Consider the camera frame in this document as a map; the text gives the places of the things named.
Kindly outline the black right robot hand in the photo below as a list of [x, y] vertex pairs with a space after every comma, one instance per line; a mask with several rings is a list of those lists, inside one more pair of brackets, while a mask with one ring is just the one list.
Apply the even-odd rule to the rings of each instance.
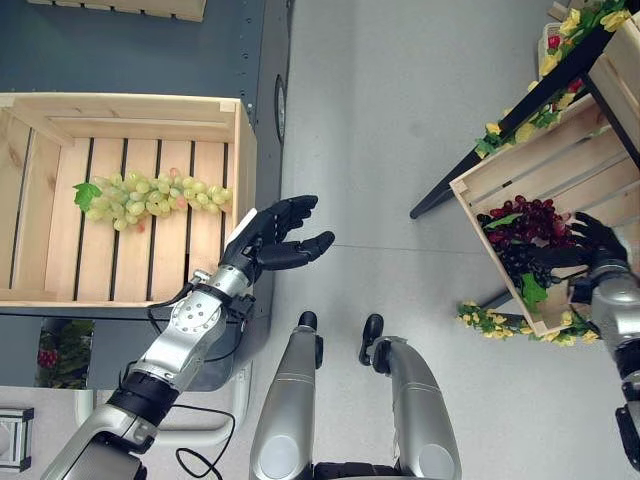
[[517, 285], [526, 274], [544, 288], [558, 284], [561, 278], [555, 269], [590, 266], [601, 253], [628, 259], [614, 230], [584, 212], [553, 214], [544, 220], [522, 215], [514, 224], [522, 230], [502, 242], [499, 259]]

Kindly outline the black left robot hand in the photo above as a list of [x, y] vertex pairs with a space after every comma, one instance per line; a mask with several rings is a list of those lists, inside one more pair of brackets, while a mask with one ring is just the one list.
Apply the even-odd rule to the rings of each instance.
[[260, 210], [225, 248], [220, 264], [241, 271], [256, 283], [264, 271], [302, 267], [322, 256], [335, 240], [331, 231], [304, 241], [286, 241], [290, 231], [299, 229], [316, 207], [316, 195], [279, 200]]

